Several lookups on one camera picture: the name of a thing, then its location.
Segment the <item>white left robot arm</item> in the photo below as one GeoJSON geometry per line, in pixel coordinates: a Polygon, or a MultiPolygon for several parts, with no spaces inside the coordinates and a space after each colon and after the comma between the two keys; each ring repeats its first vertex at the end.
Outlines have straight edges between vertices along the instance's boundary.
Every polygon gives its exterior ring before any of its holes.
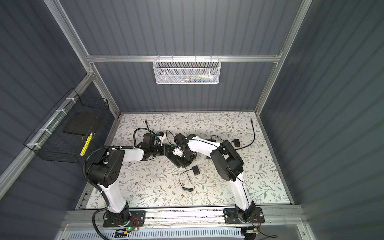
{"type": "Polygon", "coordinates": [[[139,229],[144,223],[145,212],[131,213],[128,202],[123,198],[118,177],[123,163],[149,161],[157,156],[165,156],[173,145],[165,145],[168,136],[164,132],[155,133],[148,128],[134,131],[134,146],[102,146],[89,154],[83,163],[82,172],[87,182],[103,197],[106,206],[95,210],[92,215],[94,230],[103,240],[106,237],[96,223],[96,215],[104,213],[105,228],[120,227],[124,234],[139,229]]]}

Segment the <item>long black power brick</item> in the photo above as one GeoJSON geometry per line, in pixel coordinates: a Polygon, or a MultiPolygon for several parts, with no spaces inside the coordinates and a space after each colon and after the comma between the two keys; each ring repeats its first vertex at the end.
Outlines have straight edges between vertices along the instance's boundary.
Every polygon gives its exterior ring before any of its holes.
{"type": "Polygon", "coordinates": [[[166,148],[164,154],[177,168],[180,168],[182,166],[180,162],[181,157],[173,154],[172,149],[166,148]]]}

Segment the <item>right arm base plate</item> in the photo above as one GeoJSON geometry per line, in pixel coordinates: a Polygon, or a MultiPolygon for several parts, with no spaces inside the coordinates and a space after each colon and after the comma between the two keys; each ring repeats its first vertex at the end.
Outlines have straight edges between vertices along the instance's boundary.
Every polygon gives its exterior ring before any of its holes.
{"type": "Polygon", "coordinates": [[[241,211],[237,208],[223,209],[226,224],[263,224],[264,213],[261,208],[254,208],[252,212],[241,211]]]}

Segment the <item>black power adapter with cable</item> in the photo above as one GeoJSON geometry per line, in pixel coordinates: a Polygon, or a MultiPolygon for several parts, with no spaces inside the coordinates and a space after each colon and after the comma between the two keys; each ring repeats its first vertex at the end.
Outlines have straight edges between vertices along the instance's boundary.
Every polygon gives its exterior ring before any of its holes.
{"type": "MultiPolygon", "coordinates": [[[[217,136],[217,135],[211,135],[211,139],[219,139],[221,142],[224,141],[224,139],[222,139],[221,137],[217,136]]],[[[231,143],[234,145],[235,148],[240,148],[241,147],[241,143],[240,143],[240,140],[239,139],[234,139],[231,141],[231,143]]]]}

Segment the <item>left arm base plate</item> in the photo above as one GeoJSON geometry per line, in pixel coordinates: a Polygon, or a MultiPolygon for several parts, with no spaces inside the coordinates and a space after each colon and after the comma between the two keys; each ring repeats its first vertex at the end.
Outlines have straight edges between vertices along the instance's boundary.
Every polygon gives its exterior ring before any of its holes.
{"type": "Polygon", "coordinates": [[[142,227],[146,219],[146,211],[123,211],[112,213],[106,210],[104,216],[104,228],[114,227],[142,227]]]}

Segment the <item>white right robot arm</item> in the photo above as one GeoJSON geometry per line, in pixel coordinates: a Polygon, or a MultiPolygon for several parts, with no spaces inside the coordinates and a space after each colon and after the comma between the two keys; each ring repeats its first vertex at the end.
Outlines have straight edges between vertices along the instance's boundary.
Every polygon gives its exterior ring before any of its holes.
{"type": "Polygon", "coordinates": [[[187,137],[177,134],[174,140],[176,145],[169,150],[167,157],[174,162],[187,165],[196,158],[197,154],[210,157],[220,177],[230,184],[235,197],[238,218],[244,223],[249,222],[256,205],[245,184],[244,161],[232,144],[229,141],[211,142],[194,134],[187,137]]]}

